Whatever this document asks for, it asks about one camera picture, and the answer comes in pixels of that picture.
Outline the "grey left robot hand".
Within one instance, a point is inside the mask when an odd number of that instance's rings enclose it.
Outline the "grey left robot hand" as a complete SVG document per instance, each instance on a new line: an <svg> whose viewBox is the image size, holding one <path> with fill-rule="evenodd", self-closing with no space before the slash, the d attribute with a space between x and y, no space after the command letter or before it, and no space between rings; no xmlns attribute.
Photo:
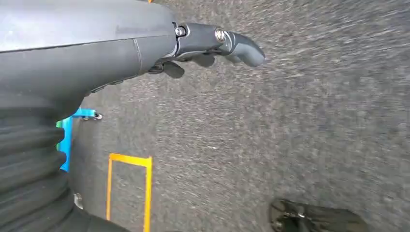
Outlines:
<svg viewBox="0 0 410 232"><path fill-rule="evenodd" d="M257 67L250 38L198 23L141 0L3 0L0 3L0 115L53 121L83 98L145 73L178 78L176 61L211 65L215 55Z"/></svg>

